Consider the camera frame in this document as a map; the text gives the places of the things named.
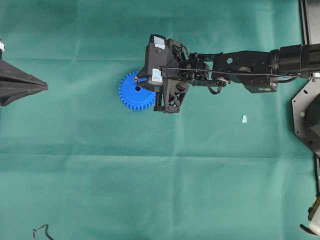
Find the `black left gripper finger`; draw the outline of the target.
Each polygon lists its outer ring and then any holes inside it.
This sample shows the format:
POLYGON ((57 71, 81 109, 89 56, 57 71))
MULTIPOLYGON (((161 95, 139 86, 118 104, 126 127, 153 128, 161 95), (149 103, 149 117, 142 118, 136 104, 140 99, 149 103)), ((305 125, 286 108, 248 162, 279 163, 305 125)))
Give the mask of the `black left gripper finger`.
POLYGON ((154 111, 164 114, 178 114, 188 93, 190 85, 186 82, 165 79, 156 92, 154 111))

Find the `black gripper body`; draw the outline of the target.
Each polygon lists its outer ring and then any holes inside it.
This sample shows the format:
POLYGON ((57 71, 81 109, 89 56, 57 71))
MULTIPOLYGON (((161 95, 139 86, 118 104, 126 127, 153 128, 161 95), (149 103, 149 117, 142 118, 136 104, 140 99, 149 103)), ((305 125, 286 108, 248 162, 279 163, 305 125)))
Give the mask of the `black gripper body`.
POLYGON ((166 40, 171 50, 173 60, 164 67, 166 78, 189 83, 194 87, 206 87, 210 81, 214 54, 189 53, 188 48, 180 42, 170 38, 166 40))

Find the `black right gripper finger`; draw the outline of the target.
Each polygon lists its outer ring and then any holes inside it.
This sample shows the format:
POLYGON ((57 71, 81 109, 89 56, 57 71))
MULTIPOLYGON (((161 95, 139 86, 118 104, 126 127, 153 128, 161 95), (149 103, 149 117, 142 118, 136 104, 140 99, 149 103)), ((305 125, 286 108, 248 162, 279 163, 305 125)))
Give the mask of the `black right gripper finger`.
POLYGON ((149 67, 147 65, 145 65, 142 68, 142 70, 136 75, 136 77, 137 77, 136 85, 138 87, 150 86, 150 83, 149 83, 150 73, 149 73, 149 67))

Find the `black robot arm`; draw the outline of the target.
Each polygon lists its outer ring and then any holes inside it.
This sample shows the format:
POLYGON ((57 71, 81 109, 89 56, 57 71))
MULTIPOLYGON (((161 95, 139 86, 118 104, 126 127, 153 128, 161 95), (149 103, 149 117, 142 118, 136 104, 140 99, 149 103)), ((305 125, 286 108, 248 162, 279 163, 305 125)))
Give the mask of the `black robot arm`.
POLYGON ((218 95, 231 83, 250 93, 274 93, 279 84, 310 79, 320 70, 318 44, 282 47, 270 52, 190 53, 173 39, 152 35, 145 64, 135 84, 155 93, 154 110, 177 114, 190 87, 205 87, 218 95))

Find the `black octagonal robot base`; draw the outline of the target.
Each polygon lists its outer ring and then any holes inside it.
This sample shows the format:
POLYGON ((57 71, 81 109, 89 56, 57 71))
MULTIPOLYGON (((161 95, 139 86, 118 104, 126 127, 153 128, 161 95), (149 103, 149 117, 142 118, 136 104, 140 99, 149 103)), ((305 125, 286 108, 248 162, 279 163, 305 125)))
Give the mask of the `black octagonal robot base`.
POLYGON ((296 136, 316 155, 320 154, 320 81, 310 80, 292 100, 296 136))

